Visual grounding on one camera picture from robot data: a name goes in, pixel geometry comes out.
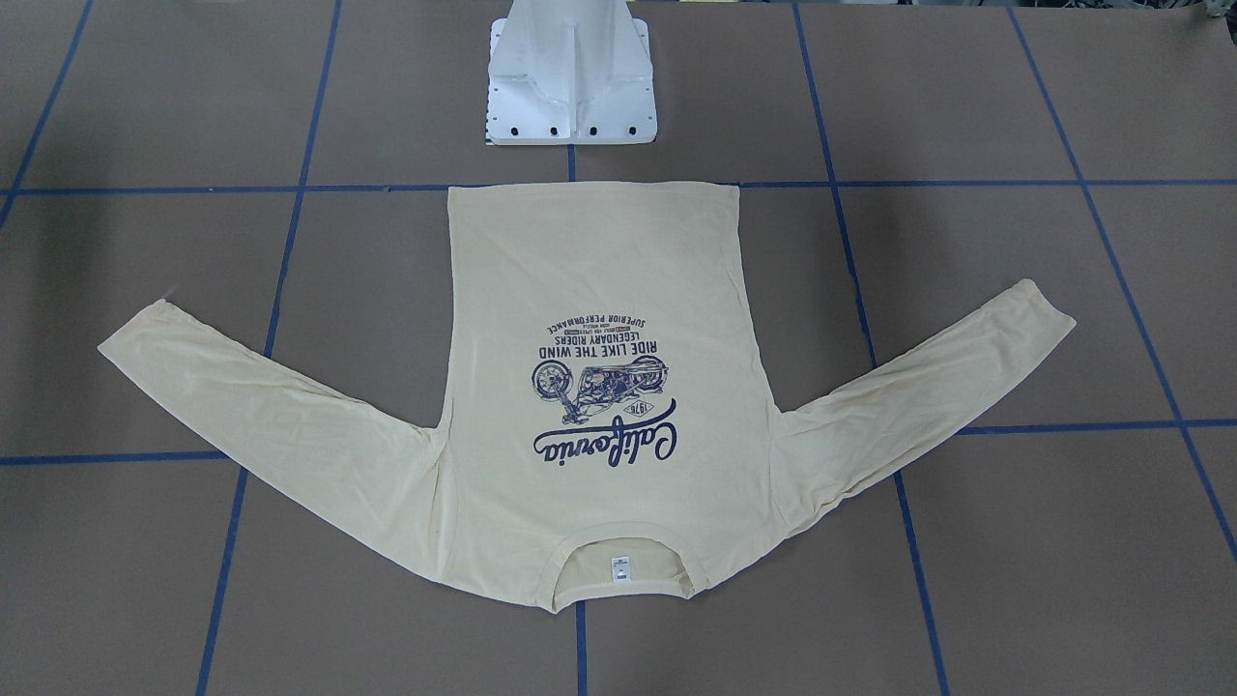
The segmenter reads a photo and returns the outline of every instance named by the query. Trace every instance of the printed graphic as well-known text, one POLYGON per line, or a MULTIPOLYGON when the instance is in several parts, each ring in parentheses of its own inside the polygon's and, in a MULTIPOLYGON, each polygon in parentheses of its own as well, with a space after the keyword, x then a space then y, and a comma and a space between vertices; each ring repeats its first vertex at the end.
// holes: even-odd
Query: printed graphic
POLYGON ((642 335, 644 323, 626 314, 583 314, 547 326, 550 339, 537 351, 541 362, 532 372, 533 392, 562 407, 563 425, 584 427, 538 435, 533 451, 547 462, 565 466, 574 457, 606 455, 607 464, 617 467, 625 459, 636 464, 641 446, 651 446, 658 460, 674 454, 678 433, 668 419, 675 402, 667 404, 657 397, 670 371, 654 355, 657 340, 642 335), (606 359, 620 361, 597 365, 606 359), (579 371, 578 380, 573 367, 579 371), (585 427, 612 408, 643 420, 628 424, 615 414, 607 425, 585 427))
POLYGON ((571 371, 558 361, 544 361, 533 371, 533 389, 547 402, 559 402, 567 415, 563 424, 583 424, 615 404, 641 394, 661 394, 666 384, 666 363, 641 356, 626 366, 593 366, 580 373, 575 401, 567 397, 571 371))
POLYGON ((648 402, 640 402, 640 401, 637 401, 631 407, 627 407, 626 409, 623 409, 623 412, 626 412, 626 413, 628 413, 628 414, 631 414, 633 417, 643 417, 644 414, 652 412, 654 408, 656 407, 653 407, 648 402))

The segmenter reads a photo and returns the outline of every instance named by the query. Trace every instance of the table surface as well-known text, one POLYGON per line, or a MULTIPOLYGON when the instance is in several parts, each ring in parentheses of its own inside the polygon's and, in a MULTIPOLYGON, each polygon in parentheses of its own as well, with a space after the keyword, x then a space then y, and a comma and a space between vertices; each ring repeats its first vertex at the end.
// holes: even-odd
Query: table surface
POLYGON ((0 4, 0 691, 1237 689, 1222 22, 636 4, 657 141, 492 147, 506 10, 0 4), (447 187, 570 179, 742 187, 783 409, 1022 277, 1079 325, 971 428, 720 588, 554 617, 387 562, 94 350, 166 294, 432 425, 447 187))

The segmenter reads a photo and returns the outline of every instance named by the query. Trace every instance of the cream t-shirt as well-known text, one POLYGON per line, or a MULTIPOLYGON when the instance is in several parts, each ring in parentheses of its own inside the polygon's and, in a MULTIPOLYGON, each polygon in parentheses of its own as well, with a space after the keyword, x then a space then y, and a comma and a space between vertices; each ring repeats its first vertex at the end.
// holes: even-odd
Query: cream t-shirt
POLYGON ((1022 281, 783 414, 752 331, 737 188, 453 188, 449 211, 454 326, 437 428, 297 375, 162 299, 100 351, 379 554, 550 612, 715 587, 965 427, 1074 325, 1022 281))

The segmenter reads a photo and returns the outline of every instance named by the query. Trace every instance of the blue tape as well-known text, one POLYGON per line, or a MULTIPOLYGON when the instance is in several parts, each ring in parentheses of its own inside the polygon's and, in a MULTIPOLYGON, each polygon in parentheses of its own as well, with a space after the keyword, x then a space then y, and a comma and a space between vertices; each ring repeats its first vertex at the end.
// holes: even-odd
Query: blue tape
POLYGON ((245 504, 245 485, 249 472, 244 469, 236 475, 236 491, 233 493, 231 517, 228 519, 228 537, 224 539, 224 555, 219 562, 219 581, 215 582, 215 601, 210 606, 210 623, 207 626, 207 643, 202 649, 202 666, 198 669, 197 696, 205 696, 207 682, 210 681, 210 664, 215 658, 215 639, 219 637, 219 619, 224 613, 224 596, 228 593, 228 576, 231 574, 233 550, 236 549, 236 530, 240 528, 240 513, 245 504))
POLYGON ((218 451, 207 452, 127 452, 113 455, 47 455, 32 457, 0 457, 0 467, 38 467, 48 465, 114 465, 137 462, 197 462, 226 460, 218 451))
POLYGON ((271 321, 266 330, 266 346, 262 355, 270 359, 275 352, 275 334, 280 328, 280 308, 283 302, 283 283, 288 277, 292 261, 292 246, 297 241, 297 226, 301 224, 301 205, 304 203, 306 183, 309 180, 309 164, 313 162, 313 145, 318 137, 318 120, 322 117, 322 103, 327 98, 327 80, 330 77, 330 59, 335 53, 335 32, 339 30, 339 12, 343 0, 335 0, 330 16, 330 33, 327 35, 327 53, 322 59, 322 75, 318 78, 318 94, 314 96, 313 116, 309 119, 309 135, 306 137, 306 153, 301 162, 301 179, 297 197, 292 202, 292 218, 288 220, 288 236, 283 242, 283 258, 280 261, 280 277, 275 283, 275 300, 271 303, 271 321))
MULTIPOLYGON (((829 135, 825 130, 825 117, 820 109, 820 96, 816 93, 816 78, 811 70, 811 57, 808 53, 808 40, 803 32, 803 17, 799 14, 799 4, 790 5, 794 12, 794 28, 799 35, 799 52, 803 54, 803 69, 808 78, 808 90, 811 94, 811 108, 816 115, 816 131, 820 136, 820 150, 825 157, 825 172, 829 176, 829 190, 834 199, 834 211, 837 214, 837 231, 841 234, 842 251, 846 255, 846 269, 851 274, 855 284, 855 308, 858 312, 860 328, 863 330, 863 339, 867 341, 868 361, 875 370, 877 367, 876 346, 872 341, 872 331, 867 323, 867 310, 863 308, 863 291, 860 287, 858 271, 855 267, 855 255, 851 251, 850 234, 846 229, 846 215, 842 210, 841 192, 837 187, 837 178, 834 174, 834 159, 829 151, 829 135)), ((907 534, 907 546, 910 549, 910 565, 915 574, 915 585, 919 588, 919 605, 924 614, 924 626, 928 629, 928 642, 931 645, 933 664, 936 669, 936 685, 941 696, 949 696, 949 679, 945 674, 945 659, 940 650, 940 640, 936 635, 936 619, 933 614, 931 597, 928 593, 928 579, 924 576, 923 564, 919 559, 919 543, 915 538, 914 519, 910 516, 910 506, 907 502, 905 487, 902 483, 902 473, 894 473, 893 481, 898 488, 898 504, 902 508, 902 524, 907 534)))
POLYGON ((296 193, 296 185, 134 185, 119 188, 22 188, 20 195, 172 195, 179 193, 296 193))
POLYGON ((928 627, 928 640, 931 643, 931 661, 936 666, 936 686, 941 696, 949 696, 949 677, 945 674, 945 658, 940 651, 940 639, 936 637, 936 619, 931 609, 931 596, 928 595, 928 579, 924 575, 923 560, 919 558, 919 539, 915 537, 915 523, 910 517, 910 502, 907 499, 907 486, 902 472, 894 472, 893 483, 898 488, 898 507, 902 508, 902 524, 907 533, 907 546, 910 548, 910 565, 915 569, 915 586, 919 588, 919 603, 923 607, 924 624, 928 627))
POLYGON ((972 425, 957 435, 1029 435, 1038 433, 1105 433, 1116 430, 1171 430, 1178 422, 1076 423, 1043 425, 972 425))
MULTIPOLYGON (((1035 56, 1030 51, 1030 45, 1027 42, 1027 36, 1022 31, 1022 25, 1018 22, 1018 16, 1014 14, 1012 7, 1006 7, 1006 12, 1009 16, 1009 21, 1013 22, 1014 32, 1018 35, 1018 42, 1022 43, 1023 53, 1027 54, 1027 63, 1030 66, 1032 74, 1035 75, 1035 83, 1039 85, 1039 91, 1044 98, 1044 103, 1048 105, 1048 112, 1053 116, 1053 124, 1056 126, 1056 134, 1061 137, 1061 145, 1065 146, 1065 153, 1070 158, 1070 166, 1074 167, 1074 174, 1077 177, 1077 184, 1082 188, 1082 195, 1086 198, 1087 208, 1091 210, 1091 219, 1095 220, 1096 230, 1100 232, 1100 240, 1103 242, 1103 250, 1108 253, 1108 262, 1112 265, 1112 271, 1117 276, 1117 282, 1121 284, 1121 292, 1126 297, 1126 303, 1129 305, 1129 313, 1134 318, 1134 324, 1138 326, 1138 334, 1143 339, 1143 345, 1147 347, 1147 356, 1150 357, 1152 367, 1155 368, 1155 377, 1159 380, 1160 388, 1164 391, 1164 398, 1168 401, 1169 409, 1173 412, 1173 419, 1178 424, 1183 424, 1181 409, 1178 405, 1176 397, 1173 394, 1173 388, 1169 386, 1168 375, 1164 372, 1164 366, 1160 365, 1159 355, 1155 352, 1155 345, 1152 342, 1150 333, 1147 330, 1147 324, 1143 321, 1143 314, 1138 310, 1138 303, 1134 302, 1134 293, 1129 289, 1129 283, 1126 281, 1126 273, 1121 269, 1121 262, 1117 260, 1117 252, 1112 246, 1112 240, 1108 239, 1108 231, 1103 226, 1103 219, 1100 216, 1100 209, 1095 204, 1095 198, 1091 197, 1091 187, 1087 180, 1082 177, 1082 168, 1079 167, 1077 157, 1074 155, 1074 147, 1070 146, 1070 138, 1065 135, 1065 126, 1061 125, 1061 119, 1056 112, 1056 106, 1053 104, 1053 98, 1048 94, 1048 85, 1044 83, 1043 75, 1039 73, 1039 66, 1035 64, 1035 56)), ((1202 466, 1202 460, 1199 457, 1199 452, 1194 446, 1194 439, 1190 436, 1190 431, 1185 425, 1179 425, 1181 433, 1181 439, 1185 441, 1186 451, 1190 454, 1190 460, 1194 464, 1194 470, 1199 476, 1199 482, 1202 485, 1202 491, 1206 493, 1207 502, 1211 504, 1211 512, 1216 517, 1216 523, 1220 525, 1220 532, 1225 537, 1225 541, 1228 544, 1228 553, 1232 555, 1233 561, 1237 561, 1237 541, 1233 540, 1232 528, 1228 527, 1228 519, 1225 516, 1223 508, 1220 506, 1220 499, 1216 497, 1216 492, 1211 486, 1211 477, 1207 476, 1206 467, 1202 466)))
MULTIPOLYGON (((271 302, 271 323, 266 333, 266 347, 262 355, 270 359, 275 351, 275 334, 280 323, 280 302, 283 298, 283 282, 288 276, 288 262, 292 257, 292 246, 297 237, 297 225, 301 221, 301 204, 304 200, 306 182, 309 178, 309 164, 313 161, 313 143, 318 132, 318 120, 322 115, 322 103, 327 95, 327 79, 330 75, 330 59, 335 52, 335 33, 339 30, 339 14, 343 9, 343 0, 335 0, 330 16, 330 31, 327 35, 327 52, 322 59, 322 75, 318 78, 318 94, 314 96, 313 117, 309 120, 309 134, 306 138, 304 159, 301 163, 301 179, 296 200, 292 204, 292 218, 288 221, 288 236, 283 244, 283 258, 280 265, 280 278, 275 287, 275 299, 271 302)), ((249 481, 249 472, 244 469, 236 478, 236 494, 233 499, 231 520, 228 524, 228 540, 224 545, 224 558, 219 566, 219 584, 215 587, 215 601, 210 609, 210 626, 207 629, 207 643, 202 650, 202 669, 198 671, 197 696, 205 696, 207 684, 210 681, 210 665, 214 660, 215 639, 219 635, 219 619, 223 616, 224 598, 228 593, 228 574, 231 569, 233 549, 236 545, 236 529, 240 527, 240 514, 245 504, 245 483, 249 481)))
POLYGON ((825 173, 829 176, 829 190, 834 199, 834 213, 837 215, 837 231, 842 237, 842 252, 846 255, 846 271, 850 272, 851 282, 855 286, 855 308, 858 312, 858 325, 867 340, 867 357, 872 368, 877 367, 876 347, 872 344, 872 331, 867 323, 867 309, 863 308, 863 292, 860 289, 858 269, 855 267, 855 255, 851 251, 850 232, 846 229, 846 215, 842 211, 841 192, 837 189, 837 178, 834 176, 834 157, 829 151, 829 135, 825 131, 825 116, 820 109, 820 95, 816 93, 816 77, 811 69, 811 57, 808 54, 808 40, 803 33, 803 17, 799 14, 799 4, 790 5, 794 12, 794 28, 799 35, 799 53, 803 56, 803 70, 808 78, 808 93, 811 95, 811 109, 816 115, 816 135, 820 138, 820 151, 825 158, 825 173))
POLYGON ((585 617, 585 602, 575 603, 575 692, 589 696, 589 644, 585 617))
MULTIPOLYGON (((568 178, 576 180, 574 145, 568 146, 568 178)), ((740 188, 949 188, 949 187, 1037 187, 1077 185, 1071 178, 1023 179, 856 179, 856 180, 719 180, 721 185, 740 188)), ((1107 178, 1086 179, 1087 185, 1237 185, 1237 178, 1107 178)), ((22 188, 0 189, 0 195, 166 195, 208 193, 391 193, 396 190, 447 190, 448 188, 480 188, 495 183, 307 183, 304 185, 132 185, 115 188, 22 188)))
POLYGON ((888 180, 840 180, 842 188, 948 188, 977 185, 1077 185, 1069 178, 955 178, 955 179, 888 179, 888 180))
POLYGON ((30 161, 35 157, 35 148, 38 147, 38 138, 43 135, 43 127, 47 126, 47 119, 52 115, 52 106, 56 105, 56 98, 61 94, 61 88, 64 87, 64 77, 69 74, 69 66, 73 64, 73 57, 77 56, 78 45, 82 43, 82 33, 85 31, 85 20, 90 16, 90 9, 94 6, 94 0, 87 0, 85 5, 82 7, 82 17, 78 20, 78 26, 73 31, 73 40, 69 41, 69 49, 64 53, 64 62, 61 63, 61 72, 56 75, 56 82, 52 83, 52 91, 47 95, 47 101, 43 104, 43 111, 38 114, 38 121, 35 122, 35 132, 30 136, 30 142, 26 143, 26 152, 21 156, 21 163, 17 164, 17 173, 12 178, 12 185, 9 187, 7 194, 4 197, 4 206, 0 206, 0 229, 4 229, 5 220, 9 219, 9 211, 12 210, 12 203, 16 200, 16 192, 21 189, 21 180, 26 178, 26 171, 30 168, 30 161))
POLYGON ((1181 423, 1186 428, 1237 428, 1237 419, 1196 419, 1181 423))

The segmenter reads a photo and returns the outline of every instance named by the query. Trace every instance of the motorcycle graphic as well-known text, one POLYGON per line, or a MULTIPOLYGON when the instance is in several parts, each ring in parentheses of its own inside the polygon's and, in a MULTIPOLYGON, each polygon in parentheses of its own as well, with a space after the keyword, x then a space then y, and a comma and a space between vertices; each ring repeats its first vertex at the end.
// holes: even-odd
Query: motorcycle graphic
POLYGON ((564 425, 579 425, 615 404, 661 394, 669 368, 653 356, 641 356, 626 366, 593 366, 580 373, 575 401, 568 398, 571 371, 558 361, 543 361, 533 370, 533 389, 546 402, 558 402, 564 425))

